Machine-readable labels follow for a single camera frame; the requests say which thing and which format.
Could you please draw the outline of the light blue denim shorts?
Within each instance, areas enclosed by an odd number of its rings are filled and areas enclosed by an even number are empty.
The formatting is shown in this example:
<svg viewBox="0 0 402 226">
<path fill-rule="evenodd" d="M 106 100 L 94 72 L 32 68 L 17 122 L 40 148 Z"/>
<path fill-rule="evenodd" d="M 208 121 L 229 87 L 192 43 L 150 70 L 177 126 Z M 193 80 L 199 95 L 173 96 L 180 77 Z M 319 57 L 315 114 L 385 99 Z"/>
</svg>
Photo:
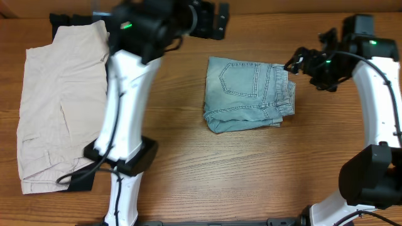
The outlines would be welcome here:
<svg viewBox="0 0 402 226">
<path fill-rule="evenodd" d="M 279 127 L 295 113 L 296 83 L 284 66 L 210 57 L 204 119 L 216 133 Z"/>
</svg>

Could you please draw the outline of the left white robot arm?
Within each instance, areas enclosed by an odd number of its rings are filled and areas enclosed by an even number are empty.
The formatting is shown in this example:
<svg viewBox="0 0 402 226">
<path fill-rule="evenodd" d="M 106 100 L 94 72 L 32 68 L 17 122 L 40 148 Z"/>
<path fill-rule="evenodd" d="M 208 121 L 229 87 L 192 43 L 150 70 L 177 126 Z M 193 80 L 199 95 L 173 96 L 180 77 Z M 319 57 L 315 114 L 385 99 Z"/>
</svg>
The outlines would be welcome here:
<svg viewBox="0 0 402 226">
<path fill-rule="evenodd" d="M 107 103 L 98 138 L 84 156 L 111 174 L 104 225 L 135 225 L 143 173 L 158 143 L 144 137 L 142 123 L 149 91 L 165 53 L 181 47 L 185 35 L 222 40 L 228 3 L 208 1 L 123 1 L 109 15 Z"/>
</svg>

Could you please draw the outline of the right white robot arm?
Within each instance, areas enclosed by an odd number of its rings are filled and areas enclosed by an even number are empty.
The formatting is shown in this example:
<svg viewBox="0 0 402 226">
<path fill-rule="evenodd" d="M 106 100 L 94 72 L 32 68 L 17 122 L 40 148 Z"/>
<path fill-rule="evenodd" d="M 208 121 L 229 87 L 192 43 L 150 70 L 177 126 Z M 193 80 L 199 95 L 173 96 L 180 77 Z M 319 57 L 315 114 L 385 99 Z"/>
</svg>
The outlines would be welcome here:
<svg viewBox="0 0 402 226">
<path fill-rule="evenodd" d="M 401 205 L 401 91 L 399 53 L 394 40 L 374 34 L 374 18 L 345 18 L 342 31 L 319 35 L 321 50 L 301 47 L 286 71 L 310 76 L 318 90 L 335 92 L 353 80 L 364 118 L 364 149 L 346 162 L 338 189 L 293 219 L 273 218 L 268 225 L 352 225 L 362 215 Z"/>
</svg>

